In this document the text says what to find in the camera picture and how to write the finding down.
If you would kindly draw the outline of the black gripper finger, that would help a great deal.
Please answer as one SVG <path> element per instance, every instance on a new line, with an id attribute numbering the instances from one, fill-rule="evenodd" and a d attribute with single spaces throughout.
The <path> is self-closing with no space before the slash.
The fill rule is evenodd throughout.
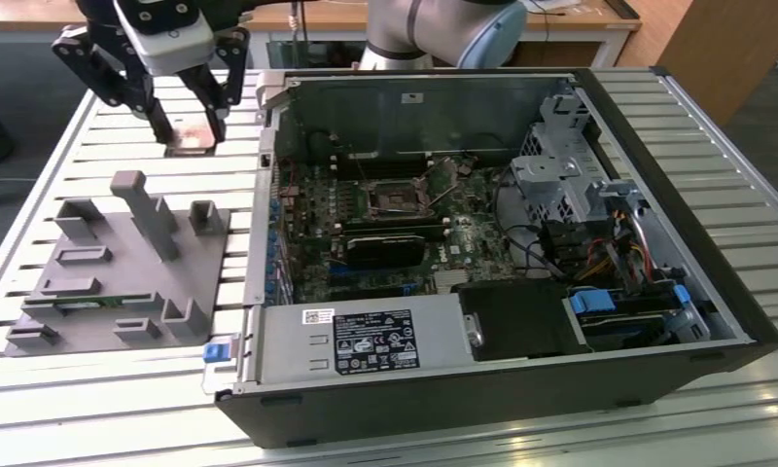
<path id="1" fill-rule="evenodd" d="M 250 39 L 251 34 L 242 26 L 218 34 L 216 55 L 228 70 L 224 82 L 218 81 L 208 63 L 179 72 L 182 82 L 206 107 L 206 117 L 216 143 L 226 139 L 224 120 L 230 109 L 243 100 Z"/>
<path id="2" fill-rule="evenodd" d="M 111 106 L 126 105 L 146 120 L 162 144 L 174 141 L 174 130 L 155 96 L 154 77 L 122 28 L 66 26 L 52 52 L 98 97 Z"/>

